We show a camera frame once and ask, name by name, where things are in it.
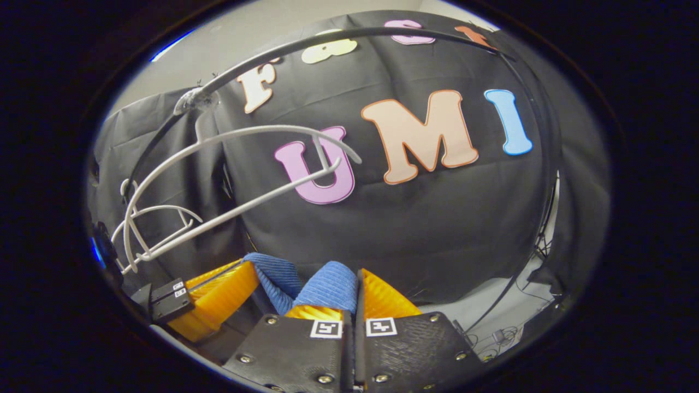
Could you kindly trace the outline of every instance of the blue towel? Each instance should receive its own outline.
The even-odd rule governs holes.
[[[307,304],[356,312],[356,275],[340,262],[330,261],[301,288],[296,266],[291,262],[253,252],[243,258],[254,264],[257,277],[279,315],[294,306]]]

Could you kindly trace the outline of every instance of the black cloth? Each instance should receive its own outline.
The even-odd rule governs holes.
[[[565,221],[569,229],[562,232],[568,246],[557,262],[558,271],[563,271],[565,264],[581,269],[592,266],[598,248],[585,242],[599,243],[600,239],[588,235],[588,227],[579,227],[579,217],[565,217],[595,203],[596,219],[590,225],[604,224],[607,219],[609,185],[601,173],[608,163],[600,139],[594,136],[598,130],[585,105],[575,101],[580,97],[575,96],[572,86],[559,74],[549,81],[553,67],[505,32],[491,33],[467,22],[425,13],[373,11],[312,24],[279,37],[258,53],[327,29],[376,27],[388,20],[404,19],[448,34],[461,34],[454,30],[457,26],[470,27],[517,59],[512,65],[524,85],[501,58],[479,48],[441,40],[401,45],[388,36],[356,38],[358,47],[353,52],[316,64],[304,63],[301,52],[284,56],[274,64],[276,80],[268,86],[272,97],[251,114],[244,113],[241,84],[231,81],[218,91],[221,101],[217,109],[199,118],[207,133],[263,124],[314,129],[342,126],[347,131],[343,142],[363,159],[361,165],[352,164],[354,191],[345,200],[327,205],[309,203],[296,192],[288,192],[167,252],[158,263],[139,264],[140,280],[158,285],[167,283],[168,276],[188,279],[204,273],[242,256],[249,236],[255,250],[294,262],[302,278],[336,260],[352,270],[364,267],[376,273],[412,301],[454,301],[485,280],[511,276],[526,262],[558,169],[565,173],[566,187],[575,192],[561,190],[561,198],[572,205],[563,203],[563,213],[559,213],[563,217],[559,221]],[[530,152],[510,156],[503,151],[505,134],[500,117],[483,96],[490,89],[509,90],[515,95],[522,124],[534,144]],[[528,101],[526,89],[533,102]],[[424,121],[429,95],[437,90],[461,93],[461,109],[472,144],[479,151],[478,160],[453,169],[438,164],[430,173],[408,153],[419,175],[399,185],[386,184],[383,144],[375,125],[361,117],[361,109],[376,101],[395,99]],[[92,187],[93,217],[104,221],[109,230],[124,217],[120,183],[184,92],[149,97],[106,120],[94,150],[100,181],[96,188],[88,188]],[[188,114],[174,126],[152,152],[137,181],[196,140],[195,117]],[[138,207],[177,204],[209,220],[287,184],[289,177],[274,152],[291,141],[305,143],[304,158],[310,171],[320,169],[310,137],[289,133],[245,136],[202,150],[168,170],[150,186]],[[580,179],[592,175],[595,177]],[[317,182],[327,185],[332,181],[325,178]],[[582,202],[589,194],[595,199]],[[137,223],[149,244],[181,227],[172,211],[145,217]],[[571,236],[580,236],[582,242],[575,250],[588,247],[590,253],[571,259]],[[566,277],[574,280],[578,267]],[[140,284],[131,283],[133,287]]]

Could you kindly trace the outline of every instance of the orange letter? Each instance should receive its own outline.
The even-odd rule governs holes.
[[[470,164],[478,159],[478,150],[471,145],[463,120],[461,94],[455,90],[438,90],[430,94],[424,124],[394,99],[367,105],[361,116],[373,122],[379,130],[389,164],[384,175],[388,184],[407,182],[417,176],[417,166],[408,163],[405,149],[409,149],[430,172],[437,166],[442,141],[445,150],[442,165],[447,168]]]
[[[485,37],[483,37],[483,35],[476,33],[475,31],[469,29],[466,26],[457,26],[454,28],[454,30],[464,33],[468,38],[471,39],[471,41],[473,41],[475,43],[485,45],[488,48],[493,48],[485,41]]]

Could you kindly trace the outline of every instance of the white wall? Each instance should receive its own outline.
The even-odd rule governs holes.
[[[110,114],[139,99],[206,83],[276,36],[337,15],[368,10],[419,10],[497,29],[441,0],[257,0],[204,24],[147,64],[115,100]]]

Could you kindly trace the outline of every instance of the screw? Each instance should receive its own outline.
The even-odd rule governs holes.
[[[335,380],[335,378],[333,378],[333,377],[331,377],[331,376],[320,376],[320,377],[318,377],[318,382],[320,382],[320,383],[322,383],[322,384],[332,383],[334,380]]]
[[[375,381],[376,383],[388,382],[389,379],[391,379],[391,377],[385,376],[384,374],[379,374],[379,375],[377,375],[377,376],[374,376],[374,381]]]

